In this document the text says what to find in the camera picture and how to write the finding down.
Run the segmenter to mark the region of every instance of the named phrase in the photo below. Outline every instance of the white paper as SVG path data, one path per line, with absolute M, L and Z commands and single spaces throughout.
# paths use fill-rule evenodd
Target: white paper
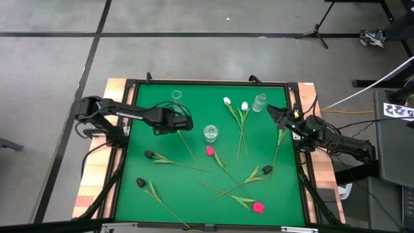
M 387 117 L 414 117 L 414 109 L 401 105 L 384 103 L 384 115 Z M 403 118 L 401 120 L 413 121 L 414 118 Z

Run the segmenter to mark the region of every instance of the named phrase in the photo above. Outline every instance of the tripod stand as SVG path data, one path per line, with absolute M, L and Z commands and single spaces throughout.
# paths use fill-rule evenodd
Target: tripod stand
M 335 4 L 335 1 L 332 1 L 331 5 L 328 8 L 328 11 L 326 11 L 326 13 L 323 16 L 322 20 L 318 24 L 315 25 L 315 28 L 313 29 L 313 31 L 306 32 L 306 33 L 296 37 L 295 39 L 306 38 L 306 37 L 311 37 L 311 38 L 317 37 L 322 42 L 322 45 L 325 47 L 325 49 L 328 49 L 328 45 L 325 43 L 325 41 L 323 40 L 323 38 L 319 34 L 319 28 L 321 27 L 323 21 L 325 21 L 326 16 L 331 11 L 331 8 L 332 8 L 332 6 L 334 6 L 334 4 Z

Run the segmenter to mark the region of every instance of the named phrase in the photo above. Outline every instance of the green table surface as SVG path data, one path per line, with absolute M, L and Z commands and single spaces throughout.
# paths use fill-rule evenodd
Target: green table surface
M 171 93 L 174 90 L 182 92 L 179 103 L 188 107 L 194 121 L 194 128 L 191 131 L 182 131 L 182 135 L 199 167 L 211 173 L 175 164 L 153 163 L 144 156 L 144 151 L 151 150 L 175 162 L 196 166 L 178 134 L 155 136 L 151 127 L 135 120 L 131 129 L 115 220 L 180 223 L 162 204 L 137 186 L 136 179 L 141 177 L 147 183 L 151 180 L 161 200 L 186 223 L 304 226 L 290 133 L 281 144 L 271 180 L 268 175 L 262 175 L 264 180 L 243 185 L 252 199 L 265 205 L 264 214 L 249 211 L 226 195 L 210 201 L 219 192 L 197 182 L 202 181 L 220 190 L 235 186 L 234 181 L 220 169 L 214 158 L 207 156 L 208 145 L 214 147 L 228 171 L 239 183 L 256 166 L 262 169 L 266 165 L 272 165 L 278 130 L 266 109 L 260 113 L 249 112 L 244 128 L 248 155 L 241 146 L 240 160 L 237 162 L 240 130 L 223 98 L 230 98 L 236 110 L 241 108 L 243 101 L 247 101 L 250 107 L 256 95 L 265 93 L 268 104 L 285 107 L 287 99 L 284 88 L 140 84 L 136 104 L 140 107 L 151 107 L 161 101 L 172 100 Z M 210 124 L 217 126 L 219 130 L 217 140 L 211 144 L 206 142 L 203 134 L 204 127 Z M 247 197 L 239 188 L 231 194 Z

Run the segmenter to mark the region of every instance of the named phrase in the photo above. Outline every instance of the glass cup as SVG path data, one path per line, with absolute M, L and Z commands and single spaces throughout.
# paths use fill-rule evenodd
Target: glass cup
M 181 99 L 181 91 L 180 91 L 180 90 L 175 90 L 175 91 L 173 91 L 173 92 L 171 93 L 171 97 L 173 97 L 174 102 L 175 102 L 176 104 L 179 104 L 179 100 Z M 181 109 L 179 106 L 174 105 L 174 106 L 173 106 L 173 109 L 174 109 L 174 111 L 175 111 L 176 113 L 183 114 L 182 109 Z
M 261 93 L 254 98 L 252 109 L 256 113 L 260 112 L 266 105 L 266 95 Z
M 207 142 L 214 142 L 219 135 L 219 130 L 213 125 L 206 126 L 204 129 L 204 136 Z
M 171 96 L 173 97 L 174 102 L 178 102 L 181 98 L 181 91 L 175 90 L 172 92 Z

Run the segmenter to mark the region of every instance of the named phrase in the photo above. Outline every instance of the concrete floor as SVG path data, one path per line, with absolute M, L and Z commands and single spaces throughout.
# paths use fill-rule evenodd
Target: concrete floor
M 401 15 L 399 1 L 387 3 Z M 104 4 L 3 0 L 0 32 L 95 32 Z M 300 33 L 312 29 L 328 6 L 322 0 L 113 0 L 103 31 Z M 379 4 L 336 3 L 321 32 L 358 33 L 386 25 Z M 103 95 L 108 78 L 143 78 L 148 71 L 154 78 L 203 80 L 255 74 L 263 81 L 314 82 L 323 107 L 358 91 L 351 80 L 377 80 L 408 58 L 399 42 L 382 50 L 362 47 L 358 39 L 326 42 L 329 50 L 317 39 L 102 38 L 83 95 Z M 26 146 L 19 153 L 0 150 L 0 225 L 30 221 L 91 43 L 92 38 L 0 38 L 0 137 Z M 372 96 L 368 90 L 336 109 L 372 110 Z M 343 126 L 374 116 L 323 117 Z M 375 127 L 358 137 L 376 144 Z M 45 221 L 71 217 L 88 148 L 88 140 L 72 133 Z M 342 160 L 358 164 L 346 155 Z

